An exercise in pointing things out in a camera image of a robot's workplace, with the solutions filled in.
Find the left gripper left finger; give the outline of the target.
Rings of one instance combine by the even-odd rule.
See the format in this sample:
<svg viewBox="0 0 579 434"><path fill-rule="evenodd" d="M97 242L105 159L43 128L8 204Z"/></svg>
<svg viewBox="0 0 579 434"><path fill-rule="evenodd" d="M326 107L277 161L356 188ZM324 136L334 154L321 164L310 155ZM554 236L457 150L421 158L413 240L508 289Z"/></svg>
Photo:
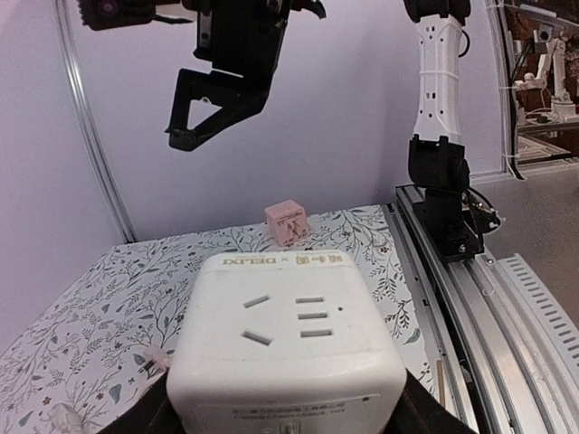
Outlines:
<svg viewBox="0 0 579 434"><path fill-rule="evenodd" d="M99 434L175 434L181 421L166 392L167 373L162 374L138 401Z"/></svg>

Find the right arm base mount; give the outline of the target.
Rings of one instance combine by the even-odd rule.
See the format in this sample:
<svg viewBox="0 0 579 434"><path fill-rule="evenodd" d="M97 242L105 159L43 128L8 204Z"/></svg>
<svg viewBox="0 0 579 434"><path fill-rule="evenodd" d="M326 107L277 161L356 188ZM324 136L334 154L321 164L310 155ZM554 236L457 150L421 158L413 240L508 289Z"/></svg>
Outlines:
<svg viewBox="0 0 579 434"><path fill-rule="evenodd" d="M484 194L470 186L465 147L447 137L424 140L413 135L408 172L423 189L413 211L446 263L472 259L484 251L484 236L499 229L502 219Z"/></svg>

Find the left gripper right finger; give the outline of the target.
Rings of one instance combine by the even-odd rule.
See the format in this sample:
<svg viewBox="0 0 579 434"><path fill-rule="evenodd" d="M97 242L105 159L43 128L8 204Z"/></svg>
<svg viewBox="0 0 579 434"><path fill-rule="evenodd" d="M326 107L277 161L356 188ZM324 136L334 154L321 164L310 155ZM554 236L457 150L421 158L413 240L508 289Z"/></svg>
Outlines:
<svg viewBox="0 0 579 434"><path fill-rule="evenodd" d="M393 434L474 434L475 431L438 403L410 371L388 420Z"/></svg>

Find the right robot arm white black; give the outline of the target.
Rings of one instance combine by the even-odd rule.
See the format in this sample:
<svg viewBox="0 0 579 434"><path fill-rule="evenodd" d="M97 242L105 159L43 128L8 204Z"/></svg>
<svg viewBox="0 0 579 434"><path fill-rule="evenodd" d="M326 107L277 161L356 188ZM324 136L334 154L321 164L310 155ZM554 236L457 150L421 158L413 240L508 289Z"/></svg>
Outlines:
<svg viewBox="0 0 579 434"><path fill-rule="evenodd" d="M278 66L290 12L326 17L319 1L185 1L197 13L195 57L209 61L205 74L178 73L166 130L169 145L186 152L263 110ZM407 1L420 54L417 119L408 172L433 198L460 198L469 189L469 167L460 143L458 115L462 27L467 1Z"/></svg>

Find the white cube socket adapter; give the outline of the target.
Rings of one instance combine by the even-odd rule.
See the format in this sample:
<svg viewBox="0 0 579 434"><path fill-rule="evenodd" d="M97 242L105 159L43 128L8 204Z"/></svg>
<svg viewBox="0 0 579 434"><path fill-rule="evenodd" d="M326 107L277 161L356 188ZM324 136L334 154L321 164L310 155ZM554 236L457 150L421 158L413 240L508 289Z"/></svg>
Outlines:
<svg viewBox="0 0 579 434"><path fill-rule="evenodd" d="M380 433L405 383L354 260L322 250L207 259L166 389L188 433Z"/></svg>

